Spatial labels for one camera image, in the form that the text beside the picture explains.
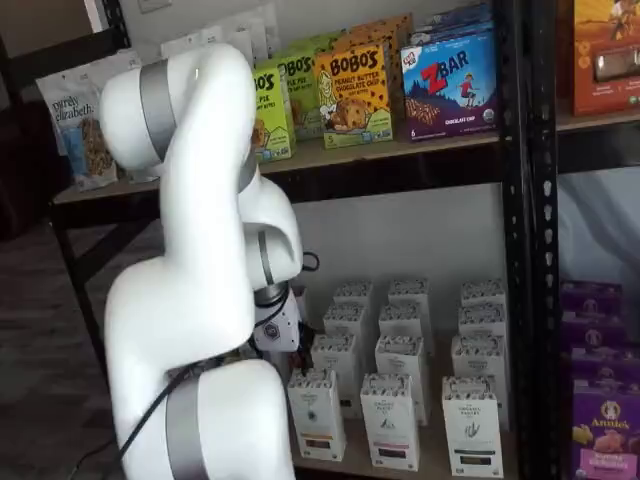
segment wall outlet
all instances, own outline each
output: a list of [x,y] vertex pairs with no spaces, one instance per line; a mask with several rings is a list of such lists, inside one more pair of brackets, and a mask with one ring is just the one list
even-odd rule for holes
[[138,0],[140,12],[149,13],[171,5],[171,0]]

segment purple snack box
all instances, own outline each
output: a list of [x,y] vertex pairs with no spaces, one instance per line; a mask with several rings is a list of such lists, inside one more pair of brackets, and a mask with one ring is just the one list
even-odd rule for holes
[[622,286],[615,283],[564,281],[560,284],[560,306],[565,312],[620,317]]
[[640,350],[573,347],[571,375],[577,379],[615,380],[640,384]]
[[562,315],[560,335],[563,351],[571,347],[624,347],[627,330],[619,317],[590,317],[574,312]]
[[640,455],[640,390],[620,382],[575,380],[570,478],[631,480]]

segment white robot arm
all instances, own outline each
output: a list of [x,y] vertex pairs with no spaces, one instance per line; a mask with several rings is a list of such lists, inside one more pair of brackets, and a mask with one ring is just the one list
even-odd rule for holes
[[[124,73],[104,89],[101,125],[116,161],[142,168],[165,160],[165,255],[125,270],[107,300],[120,445],[167,385],[167,371],[244,343],[255,325],[252,291],[274,290],[300,271],[291,205],[248,155],[255,108],[250,68],[226,45]],[[123,463],[129,480],[292,480],[280,378],[266,362],[244,361],[185,382]]]

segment green bobo's box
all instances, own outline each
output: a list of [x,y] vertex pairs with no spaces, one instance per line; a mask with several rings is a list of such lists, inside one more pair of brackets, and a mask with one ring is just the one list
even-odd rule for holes
[[308,46],[287,50],[263,66],[278,66],[287,73],[291,114],[297,140],[322,137],[320,106],[313,76],[316,48]]
[[285,69],[277,66],[256,68],[253,80],[256,121],[251,146],[259,161],[289,158],[295,152],[296,136]]

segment dark floor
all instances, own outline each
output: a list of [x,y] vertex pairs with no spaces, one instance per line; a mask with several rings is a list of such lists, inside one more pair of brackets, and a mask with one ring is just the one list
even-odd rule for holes
[[[83,251],[103,232],[73,232],[74,248]],[[91,280],[99,318],[117,273],[161,245],[156,222]],[[83,453],[112,435],[106,384],[55,237],[48,225],[36,226],[0,244],[0,479],[66,480]],[[113,454],[87,461],[74,478],[99,479]]]

